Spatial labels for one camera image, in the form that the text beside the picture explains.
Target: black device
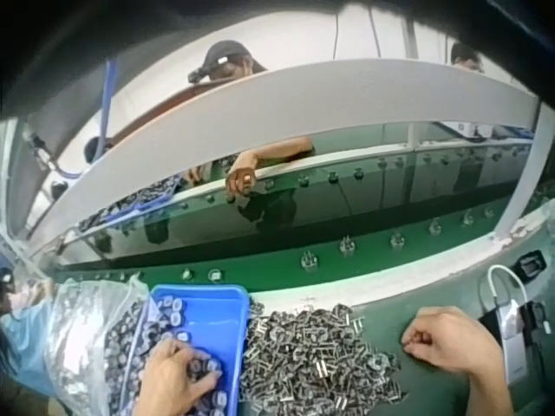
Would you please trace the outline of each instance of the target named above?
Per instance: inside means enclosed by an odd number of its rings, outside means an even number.
[[[519,257],[511,268],[523,284],[527,284],[538,277],[539,273],[547,269],[543,254],[540,250],[530,251]]]

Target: blue pipe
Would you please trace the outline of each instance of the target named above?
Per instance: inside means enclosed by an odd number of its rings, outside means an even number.
[[[106,133],[108,130],[108,119],[110,115],[110,105],[112,104],[112,96],[115,90],[115,78],[117,75],[117,66],[115,61],[106,62],[106,76],[104,77],[104,88],[102,90],[102,104],[101,104],[101,131],[98,139],[98,146],[96,147],[93,163],[97,161],[103,154],[104,146],[106,144]],[[65,172],[57,164],[53,162],[56,171],[65,179],[79,179],[81,173]]]

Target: worker's left hand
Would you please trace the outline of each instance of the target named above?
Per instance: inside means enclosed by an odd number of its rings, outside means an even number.
[[[148,359],[134,416],[181,416],[213,390],[221,372],[193,383],[186,371],[193,358],[204,360],[206,354],[177,340],[159,343]]]
[[[258,157],[252,150],[239,154],[225,179],[225,188],[228,195],[248,195],[257,183],[255,170]]]

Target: white cable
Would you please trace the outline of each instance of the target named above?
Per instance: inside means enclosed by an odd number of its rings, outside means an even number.
[[[487,282],[489,283],[489,289],[492,291],[493,301],[495,302],[495,306],[497,306],[497,290],[495,289],[495,285],[493,284],[493,271],[496,269],[501,269],[506,271],[509,274],[509,276],[514,279],[514,281],[519,285],[520,291],[522,292],[522,298],[524,300],[523,305],[527,304],[528,294],[526,293],[526,288],[522,283],[522,281],[520,280],[520,278],[517,275],[515,275],[514,272],[508,267],[502,264],[494,264],[490,266],[490,268],[487,270]]]

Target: white wall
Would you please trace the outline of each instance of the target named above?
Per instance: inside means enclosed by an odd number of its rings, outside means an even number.
[[[234,39],[242,42],[268,69],[331,60],[336,36],[336,59],[378,57],[377,44],[382,57],[405,58],[402,19],[376,9],[372,10],[372,18],[375,31],[368,8],[361,4],[350,4],[337,17],[338,30],[335,16],[313,12],[280,12],[256,17],[211,33],[159,60],[119,91],[112,99],[108,136],[116,134],[159,102],[186,88],[189,72],[204,61],[206,51],[220,40]],[[453,39],[447,39],[444,34],[418,23],[415,24],[415,37],[420,59],[427,62],[448,62]],[[501,81],[511,80],[506,72],[492,62],[484,60],[484,65],[488,76]],[[99,111],[62,153],[59,164],[65,171],[82,172],[87,168],[83,148],[91,137],[100,132],[100,119]],[[62,179],[57,173],[51,173],[43,187],[45,192],[49,192],[54,180],[66,179]],[[33,224],[48,205],[49,202],[39,194],[29,216],[29,223]]]

